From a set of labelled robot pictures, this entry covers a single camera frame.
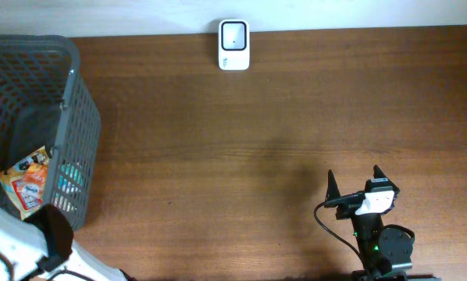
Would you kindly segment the teal tissue pack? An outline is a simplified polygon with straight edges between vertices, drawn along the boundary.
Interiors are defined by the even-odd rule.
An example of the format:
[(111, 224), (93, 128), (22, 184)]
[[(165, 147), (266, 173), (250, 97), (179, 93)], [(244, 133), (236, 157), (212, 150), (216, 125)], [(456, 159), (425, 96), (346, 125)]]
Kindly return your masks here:
[(67, 194), (80, 192), (84, 185), (84, 176), (81, 171), (71, 164), (62, 164), (59, 176), (59, 189)]

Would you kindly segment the yellow snack bag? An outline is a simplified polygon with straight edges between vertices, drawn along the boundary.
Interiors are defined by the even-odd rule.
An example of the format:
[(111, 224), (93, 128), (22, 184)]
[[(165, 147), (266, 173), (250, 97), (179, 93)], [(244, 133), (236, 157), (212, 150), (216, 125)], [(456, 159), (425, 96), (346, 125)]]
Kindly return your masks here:
[(43, 146), (0, 172), (0, 184), (22, 220), (42, 205), (49, 161)]

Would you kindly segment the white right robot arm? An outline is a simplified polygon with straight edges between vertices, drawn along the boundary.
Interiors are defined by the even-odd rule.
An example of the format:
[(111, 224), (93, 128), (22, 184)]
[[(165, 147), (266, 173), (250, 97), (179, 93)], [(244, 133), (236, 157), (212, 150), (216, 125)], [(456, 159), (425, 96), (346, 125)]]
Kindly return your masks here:
[(382, 216), (394, 208), (400, 189), (380, 169), (373, 166), (373, 177), (363, 190), (342, 195), (333, 172), (327, 173), (326, 196), (315, 208), (334, 208), (336, 219), (349, 219), (357, 245), (353, 246), (322, 223), (317, 223), (331, 236), (350, 247), (362, 263), (362, 270), (351, 274), (352, 280), (436, 280), (433, 275), (409, 275), (415, 233), (403, 226), (385, 225)]

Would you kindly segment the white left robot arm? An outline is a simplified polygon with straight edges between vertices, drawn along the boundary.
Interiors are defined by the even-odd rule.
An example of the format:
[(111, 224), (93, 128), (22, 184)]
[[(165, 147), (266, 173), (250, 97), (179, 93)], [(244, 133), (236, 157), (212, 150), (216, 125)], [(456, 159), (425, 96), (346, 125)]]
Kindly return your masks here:
[(74, 239), (66, 217), (44, 205), (25, 220), (0, 208), (0, 280), (132, 280)]

